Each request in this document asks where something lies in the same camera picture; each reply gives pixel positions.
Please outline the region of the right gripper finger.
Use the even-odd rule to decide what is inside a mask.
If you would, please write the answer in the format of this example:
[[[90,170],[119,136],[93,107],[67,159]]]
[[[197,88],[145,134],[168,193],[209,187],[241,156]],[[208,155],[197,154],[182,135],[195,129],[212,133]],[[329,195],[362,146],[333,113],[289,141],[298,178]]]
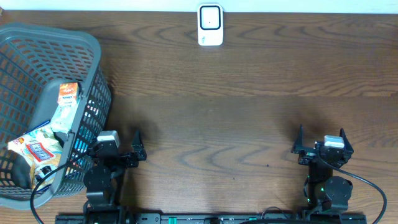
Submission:
[[[300,125],[299,130],[298,130],[298,136],[296,140],[294,141],[294,148],[296,147],[302,147],[303,146],[303,126]]]
[[[343,138],[343,142],[344,142],[344,145],[345,145],[345,150],[346,151],[352,151],[353,148],[352,148],[351,144],[349,143],[348,138],[346,137],[346,134],[345,134],[345,131],[344,131],[343,128],[340,129],[340,137]]]

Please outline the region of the teal wet wipes pack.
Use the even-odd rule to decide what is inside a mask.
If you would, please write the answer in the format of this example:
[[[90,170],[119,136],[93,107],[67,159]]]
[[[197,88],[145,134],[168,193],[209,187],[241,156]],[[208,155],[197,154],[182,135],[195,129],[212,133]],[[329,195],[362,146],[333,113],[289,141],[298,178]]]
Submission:
[[[58,103],[57,109],[50,120],[53,132],[67,134],[72,129],[79,102],[80,100],[77,99],[74,103]]]

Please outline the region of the yellow snack bag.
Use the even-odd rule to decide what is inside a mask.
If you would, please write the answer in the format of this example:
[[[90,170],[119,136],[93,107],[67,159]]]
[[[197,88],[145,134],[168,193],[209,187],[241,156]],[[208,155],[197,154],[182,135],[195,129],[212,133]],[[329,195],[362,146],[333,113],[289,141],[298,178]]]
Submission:
[[[29,165],[32,189],[46,176],[48,179],[40,185],[38,191],[52,184],[55,175],[49,173],[58,167],[63,147],[56,139],[49,121],[9,141],[7,149],[22,156]]]

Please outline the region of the orange snack packet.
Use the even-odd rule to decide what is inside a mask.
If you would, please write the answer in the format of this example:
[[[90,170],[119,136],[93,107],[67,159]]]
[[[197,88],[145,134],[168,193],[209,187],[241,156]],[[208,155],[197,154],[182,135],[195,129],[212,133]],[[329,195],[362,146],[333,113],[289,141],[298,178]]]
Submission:
[[[78,83],[63,83],[59,86],[58,92],[58,104],[65,105],[75,105],[77,104],[79,94]]]

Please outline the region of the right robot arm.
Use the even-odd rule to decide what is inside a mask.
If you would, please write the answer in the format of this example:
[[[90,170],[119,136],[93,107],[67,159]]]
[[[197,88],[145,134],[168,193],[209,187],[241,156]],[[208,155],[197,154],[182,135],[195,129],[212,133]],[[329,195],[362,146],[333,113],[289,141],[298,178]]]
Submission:
[[[345,165],[354,153],[343,130],[339,136],[324,136],[313,147],[304,145],[303,127],[292,146],[292,153],[298,154],[298,164],[308,166],[304,184],[304,196],[308,200],[308,218],[313,214],[341,214],[348,209],[353,184],[333,171]]]

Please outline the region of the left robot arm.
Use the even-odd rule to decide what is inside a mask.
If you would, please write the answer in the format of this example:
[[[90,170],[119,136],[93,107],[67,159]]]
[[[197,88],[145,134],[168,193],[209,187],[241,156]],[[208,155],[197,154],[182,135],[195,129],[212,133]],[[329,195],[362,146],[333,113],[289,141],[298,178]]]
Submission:
[[[116,131],[102,131],[91,140],[88,155],[95,165],[84,175],[87,202],[83,206],[83,223],[130,224],[136,219],[119,199],[127,169],[147,159],[140,131],[133,136],[132,152],[119,152],[120,140]]]

